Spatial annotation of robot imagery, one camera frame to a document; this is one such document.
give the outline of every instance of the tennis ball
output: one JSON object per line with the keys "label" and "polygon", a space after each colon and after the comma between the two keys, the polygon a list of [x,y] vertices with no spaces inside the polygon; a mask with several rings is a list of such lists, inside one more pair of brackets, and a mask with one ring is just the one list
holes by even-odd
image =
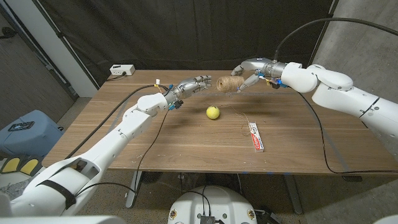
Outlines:
{"label": "tennis ball", "polygon": [[216,106],[209,106],[206,110],[206,114],[210,119],[216,119],[220,115],[220,109]]}

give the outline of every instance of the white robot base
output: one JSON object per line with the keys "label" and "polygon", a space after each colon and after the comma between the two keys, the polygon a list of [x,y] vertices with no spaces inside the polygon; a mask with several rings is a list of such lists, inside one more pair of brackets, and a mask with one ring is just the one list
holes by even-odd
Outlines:
{"label": "white robot base", "polygon": [[201,195],[204,187],[195,188],[177,199],[170,209],[167,223],[257,223],[252,205],[240,194],[226,187],[205,187],[204,196],[209,201],[209,208],[207,200]]}

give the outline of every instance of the white robotic arm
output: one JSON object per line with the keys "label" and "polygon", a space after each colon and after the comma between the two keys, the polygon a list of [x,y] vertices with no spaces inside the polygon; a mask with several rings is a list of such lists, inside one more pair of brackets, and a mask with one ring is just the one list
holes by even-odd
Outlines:
{"label": "white robotic arm", "polygon": [[244,70],[255,70],[255,73],[239,87],[238,93],[265,77],[273,79],[278,87],[287,85],[300,93],[317,88],[312,96],[316,104],[351,114],[365,124],[398,138],[398,104],[354,87],[352,79],[345,74],[326,70],[320,65],[304,69],[302,64],[295,62],[285,64],[253,58],[238,65],[231,75],[241,75]]}
{"label": "white robotic arm", "polygon": [[211,76],[188,78],[165,95],[143,96],[123,115],[122,122],[85,153],[57,162],[41,172],[26,187],[24,193],[11,201],[11,215],[60,216],[74,215],[94,194],[91,187],[100,182],[129,141],[143,133],[158,111],[181,106],[182,99],[211,86]]}

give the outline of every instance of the white electrical box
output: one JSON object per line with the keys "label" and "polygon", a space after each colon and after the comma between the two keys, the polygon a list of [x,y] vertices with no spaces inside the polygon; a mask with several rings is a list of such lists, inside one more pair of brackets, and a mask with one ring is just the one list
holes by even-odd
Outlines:
{"label": "white electrical box", "polygon": [[134,65],[112,65],[109,70],[112,75],[123,75],[123,72],[126,72],[126,75],[132,75],[136,68],[134,68]]}

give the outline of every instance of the black backdrop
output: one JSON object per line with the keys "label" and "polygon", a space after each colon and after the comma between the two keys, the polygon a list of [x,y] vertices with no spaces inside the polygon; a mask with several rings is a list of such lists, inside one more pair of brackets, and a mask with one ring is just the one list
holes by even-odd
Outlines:
{"label": "black backdrop", "polygon": [[[328,16],[332,0],[40,0],[96,81],[113,64],[137,69],[232,70],[268,57],[302,24]],[[287,41],[282,62],[307,65],[323,25]]]}

